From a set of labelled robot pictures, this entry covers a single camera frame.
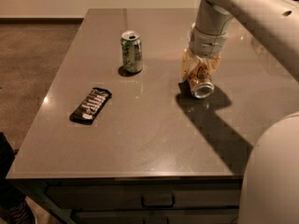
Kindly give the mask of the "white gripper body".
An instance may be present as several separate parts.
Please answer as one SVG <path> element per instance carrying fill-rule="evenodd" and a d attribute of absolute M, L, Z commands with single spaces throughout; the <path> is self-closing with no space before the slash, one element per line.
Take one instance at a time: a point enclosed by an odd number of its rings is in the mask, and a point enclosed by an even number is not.
<path fill-rule="evenodd" d="M 223 35 L 207 35 L 192 25 L 189 40 L 189 49 L 199 57 L 215 57 L 224 48 L 228 33 Z"/>

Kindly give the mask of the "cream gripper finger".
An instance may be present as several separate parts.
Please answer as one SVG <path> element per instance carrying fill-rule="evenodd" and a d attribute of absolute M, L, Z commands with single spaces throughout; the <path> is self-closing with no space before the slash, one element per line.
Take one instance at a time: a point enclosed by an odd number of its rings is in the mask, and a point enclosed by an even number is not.
<path fill-rule="evenodd" d="M 210 57 L 206 59 L 206 65 L 208 68 L 208 72 L 211 76 L 215 74 L 218 69 L 219 64 L 221 63 L 221 56 L 217 55 L 214 57 Z"/>
<path fill-rule="evenodd" d="M 192 70 L 200 63 L 200 59 L 190 49 L 185 49 L 181 58 L 180 76 L 185 81 Z"/>

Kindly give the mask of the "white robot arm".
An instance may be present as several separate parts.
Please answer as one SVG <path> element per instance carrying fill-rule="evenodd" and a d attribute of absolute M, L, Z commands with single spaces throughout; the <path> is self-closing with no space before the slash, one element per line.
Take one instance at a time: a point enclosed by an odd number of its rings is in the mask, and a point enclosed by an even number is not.
<path fill-rule="evenodd" d="M 223 77 L 262 115 L 298 97 L 298 0 L 201 0 L 181 78 L 194 97 L 213 92 L 213 74 Z M 255 61 L 233 53 L 220 68 L 231 20 L 251 34 Z M 250 153 L 241 190 L 238 224 L 299 224 L 299 112 L 270 122 Z"/>

